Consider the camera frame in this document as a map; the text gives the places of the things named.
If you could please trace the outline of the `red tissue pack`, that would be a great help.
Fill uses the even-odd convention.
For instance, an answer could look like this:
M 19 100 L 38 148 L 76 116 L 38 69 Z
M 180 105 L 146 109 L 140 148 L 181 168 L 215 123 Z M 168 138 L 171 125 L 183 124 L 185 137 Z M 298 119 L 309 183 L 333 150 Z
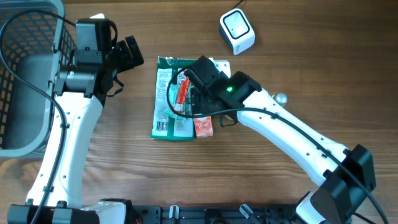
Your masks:
M 194 118 L 195 135 L 197 138 L 207 138 L 214 135 L 211 117 Z

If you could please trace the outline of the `red toothpaste tube box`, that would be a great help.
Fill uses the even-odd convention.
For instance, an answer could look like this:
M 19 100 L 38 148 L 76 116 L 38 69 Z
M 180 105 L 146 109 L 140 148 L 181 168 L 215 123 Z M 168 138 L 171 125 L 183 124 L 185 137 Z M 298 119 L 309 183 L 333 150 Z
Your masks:
M 185 101 L 187 99 L 188 91 L 190 89 L 190 80 L 185 79 L 180 83 L 180 88 L 178 90 L 177 98 L 174 105 L 174 110 L 177 113 L 183 113 L 185 109 Z

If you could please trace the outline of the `green glove package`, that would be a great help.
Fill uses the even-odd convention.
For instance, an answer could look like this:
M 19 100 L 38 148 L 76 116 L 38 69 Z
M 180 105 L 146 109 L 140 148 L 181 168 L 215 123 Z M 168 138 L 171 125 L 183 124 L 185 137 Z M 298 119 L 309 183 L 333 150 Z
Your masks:
M 154 118 L 151 138 L 169 141 L 188 141 L 194 139 L 193 120 L 181 118 L 172 113 L 167 103 L 166 91 L 170 88 L 171 104 L 175 103 L 180 83 L 185 79 L 179 74 L 169 86 L 170 79 L 182 68 L 191 65 L 194 59 L 159 57 L 157 59 L 157 73 L 155 83 Z

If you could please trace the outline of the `yellow oil bottle grey cap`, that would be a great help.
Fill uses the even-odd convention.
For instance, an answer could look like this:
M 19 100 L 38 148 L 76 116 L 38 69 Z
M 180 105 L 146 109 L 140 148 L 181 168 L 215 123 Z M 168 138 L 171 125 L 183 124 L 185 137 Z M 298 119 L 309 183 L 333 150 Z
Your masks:
M 281 107 L 284 107 L 288 102 L 288 97 L 285 93 L 278 93 L 276 95 L 273 95 L 272 98 Z

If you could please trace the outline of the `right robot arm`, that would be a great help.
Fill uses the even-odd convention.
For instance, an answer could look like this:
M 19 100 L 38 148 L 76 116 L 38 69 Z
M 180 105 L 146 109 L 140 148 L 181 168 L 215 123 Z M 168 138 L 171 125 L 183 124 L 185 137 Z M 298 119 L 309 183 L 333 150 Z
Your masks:
M 324 137 L 279 105 L 243 72 L 228 77 L 202 56 L 184 71 L 197 90 L 196 114 L 226 114 L 275 144 L 318 186 L 295 209 L 302 223 L 348 223 L 376 187 L 373 156 Z

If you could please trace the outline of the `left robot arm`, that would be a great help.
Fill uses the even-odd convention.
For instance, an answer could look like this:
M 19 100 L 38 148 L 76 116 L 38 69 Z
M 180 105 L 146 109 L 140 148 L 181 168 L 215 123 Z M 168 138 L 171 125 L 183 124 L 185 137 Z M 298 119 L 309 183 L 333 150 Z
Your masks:
M 132 202 L 105 198 L 84 207 L 83 171 L 94 127 L 107 98 L 116 94 L 118 73 L 142 65 L 134 37 L 118 40 L 107 18 L 75 23 L 77 47 L 55 74 L 50 101 L 55 107 L 39 174 L 25 204 L 11 205 L 8 223 L 135 223 Z

